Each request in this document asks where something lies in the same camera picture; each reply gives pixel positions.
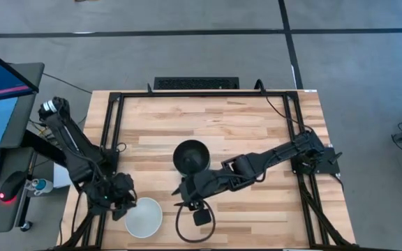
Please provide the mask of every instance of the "concrete floor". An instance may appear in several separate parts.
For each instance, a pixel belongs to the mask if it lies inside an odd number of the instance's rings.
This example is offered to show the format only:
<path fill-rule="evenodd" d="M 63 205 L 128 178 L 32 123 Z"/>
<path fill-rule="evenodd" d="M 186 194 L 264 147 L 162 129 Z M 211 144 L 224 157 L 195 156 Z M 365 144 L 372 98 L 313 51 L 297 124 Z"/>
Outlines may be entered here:
<path fill-rule="evenodd" d="M 293 29 L 402 28 L 402 0 L 286 0 Z M 0 33 L 281 29 L 271 0 L 0 0 Z M 339 160 L 358 244 L 402 250 L 402 34 L 294 35 L 305 89 L 317 89 Z M 145 89 L 154 77 L 237 76 L 243 89 L 293 89 L 284 35 L 127 38 L 0 38 L 0 57 L 41 61 L 82 88 Z M 35 107 L 68 98 L 86 114 L 90 96 L 44 77 Z M 37 119 L 36 108 L 32 119 Z M 66 190 L 32 200 L 34 229 L 0 233 L 0 250 L 52 247 Z"/>

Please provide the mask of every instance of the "black bowl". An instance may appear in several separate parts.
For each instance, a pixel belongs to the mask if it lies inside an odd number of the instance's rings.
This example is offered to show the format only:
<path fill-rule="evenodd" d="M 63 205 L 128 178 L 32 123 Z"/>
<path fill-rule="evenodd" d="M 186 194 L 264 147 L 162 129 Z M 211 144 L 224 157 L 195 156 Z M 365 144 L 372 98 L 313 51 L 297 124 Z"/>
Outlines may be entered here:
<path fill-rule="evenodd" d="M 174 150 L 173 164 L 182 176 L 196 174 L 209 168 L 209 150 L 198 140 L 187 140 Z"/>

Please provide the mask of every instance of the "white bowl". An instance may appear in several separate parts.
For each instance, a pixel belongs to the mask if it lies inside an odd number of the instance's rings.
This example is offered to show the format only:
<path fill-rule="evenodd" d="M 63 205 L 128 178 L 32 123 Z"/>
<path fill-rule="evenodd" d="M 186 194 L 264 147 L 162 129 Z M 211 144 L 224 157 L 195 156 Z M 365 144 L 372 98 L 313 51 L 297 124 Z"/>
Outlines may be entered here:
<path fill-rule="evenodd" d="M 128 210 L 125 227 L 136 238 L 147 238 L 156 233 L 162 224 L 162 208 L 152 198 L 140 198 L 136 207 Z"/>

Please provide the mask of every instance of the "wooden table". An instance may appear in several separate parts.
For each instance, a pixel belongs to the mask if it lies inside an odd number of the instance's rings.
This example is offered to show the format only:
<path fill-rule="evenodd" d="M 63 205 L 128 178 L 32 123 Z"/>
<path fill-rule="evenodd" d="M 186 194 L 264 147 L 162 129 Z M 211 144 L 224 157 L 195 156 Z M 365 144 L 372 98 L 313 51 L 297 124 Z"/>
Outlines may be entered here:
<path fill-rule="evenodd" d="M 89 105 L 84 133 L 95 145 L 100 144 L 108 96 L 109 91 L 94 91 Z M 270 100 L 283 113 L 282 99 Z M 313 127 L 322 142 L 328 144 L 318 93 L 299 91 L 299 101 L 304 123 Z M 217 220 L 215 234 L 208 241 L 189 244 L 179 239 L 174 228 L 178 208 L 173 204 L 181 198 L 170 193 L 177 188 L 181 177 L 172 164 L 172 154 L 187 139 L 206 144 L 211 154 L 211 168 L 218 169 L 222 160 L 242 153 L 266 151 L 288 142 L 289 135 L 286 120 L 264 98 L 127 98 L 119 134 L 119 142 L 124 142 L 127 149 L 120 155 L 118 172 L 131 174 L 138 197 L 151 197 L 159 202 L 163 223 L 152 237 L 138 239 L 126 231 L 124 218 L 114 222 L 108 214 L 103 248 L 308 247 L 297 178 L 291 172 L 289 161 L 269 169 L 263 183 L 208 198 Z M 354 243 L 341 185 L 329 175 L 317 175 L 317 180 L 325 215 L 344 238 Z M 71 188 L 61 226 L 64 240 L 70 236 L 76 201 L 77 192 Z M 83 195 L 75 226 L 86 215 L 86 207 Z M 316 241 L 321 243 L 312 211 L 311 215 Z M 93 226 L 90 244 L 94 243 L 97 224 Z M 209 233 L 211 224 L 196 227 L 191 213 L 185 209 L 180 229 L 186 238 L 201 238 Z"/>

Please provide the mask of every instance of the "computer mouse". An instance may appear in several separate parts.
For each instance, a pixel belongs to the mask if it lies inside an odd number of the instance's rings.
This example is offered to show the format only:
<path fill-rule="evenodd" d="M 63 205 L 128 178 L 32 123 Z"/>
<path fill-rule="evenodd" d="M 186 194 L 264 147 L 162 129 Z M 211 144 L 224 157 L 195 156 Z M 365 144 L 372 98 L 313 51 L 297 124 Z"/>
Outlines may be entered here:
<path fill-rule="evenodd" d="M 26 172 L 16 171 L 11 174 L 3 183 L 0 189 L 0 200 L 10 201 L 17 195 L 18 191 L 24 186 Z"/>

